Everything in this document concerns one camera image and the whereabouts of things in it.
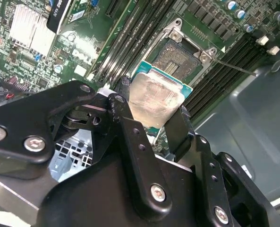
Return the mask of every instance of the heatsink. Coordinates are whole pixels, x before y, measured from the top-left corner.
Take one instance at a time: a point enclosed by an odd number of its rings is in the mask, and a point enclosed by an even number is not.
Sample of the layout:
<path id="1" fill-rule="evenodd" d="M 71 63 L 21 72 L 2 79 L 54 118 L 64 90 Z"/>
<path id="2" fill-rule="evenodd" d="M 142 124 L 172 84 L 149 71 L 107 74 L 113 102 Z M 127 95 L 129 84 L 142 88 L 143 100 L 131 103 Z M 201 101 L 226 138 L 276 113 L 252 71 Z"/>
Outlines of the heatsink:
<path id="1" fill-rule="evenodd" d="M 9 36 L 16 44 L 47 56 L 55 34 L 46 27 L 47 18 L 23 4 L 16 6 Z"/>

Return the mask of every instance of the chip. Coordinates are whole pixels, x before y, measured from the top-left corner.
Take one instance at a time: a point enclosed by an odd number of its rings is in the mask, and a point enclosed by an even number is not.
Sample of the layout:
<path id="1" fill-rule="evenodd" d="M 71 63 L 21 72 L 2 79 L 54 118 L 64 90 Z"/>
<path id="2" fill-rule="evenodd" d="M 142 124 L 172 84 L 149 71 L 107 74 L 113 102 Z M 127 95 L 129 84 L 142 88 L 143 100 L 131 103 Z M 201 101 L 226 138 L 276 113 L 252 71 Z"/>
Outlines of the chip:
<path id="1" fill-rule="evenodd" d="M 40 86 L 40 87 L 42 87 L 42 88 L 46 88 L 46 86 L 47 86 L 47 81 L 44 80 L 44 79 L 42 79 L 42 78 L 40 78 L 40 79 L 38 80 L 37 85 Z"/>
<path id="2" fill-rule="evenodd" d="M 185 79 L 201 63 L 176 42 L 169 40 L 152 63 L 178 80 Z"/>

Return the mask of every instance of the mounting hole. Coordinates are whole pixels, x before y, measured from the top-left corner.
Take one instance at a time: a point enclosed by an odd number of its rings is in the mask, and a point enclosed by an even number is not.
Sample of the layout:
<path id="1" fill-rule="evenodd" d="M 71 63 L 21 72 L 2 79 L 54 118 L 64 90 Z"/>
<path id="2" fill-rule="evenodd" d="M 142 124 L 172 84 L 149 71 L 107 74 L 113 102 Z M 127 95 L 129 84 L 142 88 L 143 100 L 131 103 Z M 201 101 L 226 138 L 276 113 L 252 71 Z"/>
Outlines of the mounting hole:
<path id="1" fill-rule="evenodd" d="M 124 99 L 121 96 L 115 96 L 115 98 L 119 101 L 119 102 L 124 102 Z"/>
<path id="2" fill-rule="evenodd" d="M 134 131 L 134 134 L 140 134 L 140 131 L 138 130 L 138 129 L 133 129 L 133 131 Z"/>
<path id="3" fill-rule="evenodd" d="M 100 122 L 101 122 L 101 118 L 100 117 L 94 117 L 92 119 L 93 125 L 98 125 Z"/>
<path id="4" fill-rule="evenodd" d="M 213 179 L 214 182 L 218 182 L 219 180 L 217 179 L 216 176 L 212 175 L 211 178 Z"/>
<path id="5" fill-rule="evenodd" d="M 207 143 L 207 140 L 204 137 L 201 136 L 200 138 L 203 143 Z"/>
<path id="6" fill-rule="evenodd" d="M 143 144 L 140 144 L 140 145 L 139 145 L 139 149 L 140 149 L 141 151 L 146 151 L 146 147 L 145 147 Z"/>

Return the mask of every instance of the black plastic bracket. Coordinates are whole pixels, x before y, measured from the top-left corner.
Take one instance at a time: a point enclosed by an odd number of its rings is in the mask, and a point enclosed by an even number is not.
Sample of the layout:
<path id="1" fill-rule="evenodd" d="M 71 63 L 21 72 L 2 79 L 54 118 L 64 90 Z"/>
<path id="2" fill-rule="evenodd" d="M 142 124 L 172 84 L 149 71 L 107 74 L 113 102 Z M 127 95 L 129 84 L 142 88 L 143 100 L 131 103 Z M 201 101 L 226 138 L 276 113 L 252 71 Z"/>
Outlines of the black plastic bracket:
<path id="1" fill-rule="evenodd" d="M 154 152 L 142 124 L 133 119 L 126 99 L 117 94 L 108 99 L 133 205 L 142 218 L 159 221 L 169 214 L 172 198 Z M 164 201 L 152 196 L 154 185 L 164 191 Z"/>
<path id="2" fill-rule="evenodd" d="M 227 153 L 216 156 L 220 163 L 234 218 L 241 226 L 280 227 L 280 215 L 237 161 Z"/>
<path id="3" fill-rule="evenodd" d="M 93 124 L 94 118 L 100 119 L 99 124 Z M 132 202 L 142 218 L 159 221 L 169 214 L 172 199 L 167 184 L 143 126 L 133 119 L 123 96 L 97 94 L 91 103 L 70 111 L 62 124 L 69 129 L 92 131 L 93 164 L 113 152 L 120 152 Z M 152 196 L 154 185 L 164 191 L 164 201 Z"/>
<path id="4" fill-rule="evenodd" d="M 72 81 L 1 106 L 0 127 L 7 135 L 0 141 L 0 175 L 22 179 L 41 176 L 54 154 L 54 139 L 64 115 L 94 96 L 92 88 Z M 42 151 L 24 147 L 24 141 L 32 136 L 44 141 Z"/>
<path id="5" fill-rule="evenodd" d="M 220 164 L 212 157 L 208 141 L 195 134 L 189 117 L 186 108 L 181 106 L 167 121 L 165 130 L 170 152 L 176 156 L 176 161 L 179 161 L 187 152 L 190 153 L 191 169 L 196 175 L 197 220 L 206 227 L 235 226 Z M 216 210 L 222 210 L 225 218 L 218 218 Z"/>

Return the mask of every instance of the black ram slot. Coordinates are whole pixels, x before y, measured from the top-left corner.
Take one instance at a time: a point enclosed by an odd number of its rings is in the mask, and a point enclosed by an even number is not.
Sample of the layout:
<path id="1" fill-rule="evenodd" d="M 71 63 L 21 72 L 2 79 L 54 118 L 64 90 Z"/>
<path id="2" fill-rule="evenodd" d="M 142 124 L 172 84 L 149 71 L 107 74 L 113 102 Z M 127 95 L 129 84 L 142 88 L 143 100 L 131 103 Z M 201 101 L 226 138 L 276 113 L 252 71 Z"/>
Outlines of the black ram slot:
<path id="1" fill-rule="evenodd" d="M 121 4 L 122 0 L 112 0 L 106 10 L 106 16 L 113 18 Z"/>
<path id="2" fill-rule="evenodd" d="M 143 48 L 148 44 L 152 35 L 155 32 L 155 29 L 158 27 L 160 21 L 167 14 L 168 10 L 174 4 L 174 0 L 165 0 L 163 5 L 159 6 L 157 13 L 154 15 L 154 18 L 150 22 L 148 28 L 144 30 L 139 38 L 137 44 L 135 44 L 135 48 L 132 49 L 131 53 L 128 53 L 127 61 L 123 63 L 125 66 L 120 75 L 125 75 L 127 71 L 130 69 L 131 65 L 137 60 L 138 54 L 143 50 Z"/>
<path id="3" fill-rule="evenodd" d="M 222 61 L 249 70 L 264 56 L 265 51 L 251 37 L 244 36 Z M 195 121 L 222 95 L 228 95 L 242 75 L 238 70 L 217 63 L 183 104 L 189 111 L 191 120 Z"/>
<path id="4" fill-rule="evenodd" d="M 251 56 L 246 57 L 246 62 L 248 67 L 252 67 L 260 58 L 259 53 L 255 53 Z M 191 120 L 195 120 L 204 111 L 211 106 L 218 98 L 220 98 L 223 94 L 228 95 L 230 91 L 230 87 L 242 76 L 242 72 L 237 70 L 232 70 L 229 73 L 229 76 L 223 77 L 221 80 L 217 81 L 213 88 L 208 91 L 207 95 L 198 102 L 194 108 L 191 108 L 190 115 Z"/>

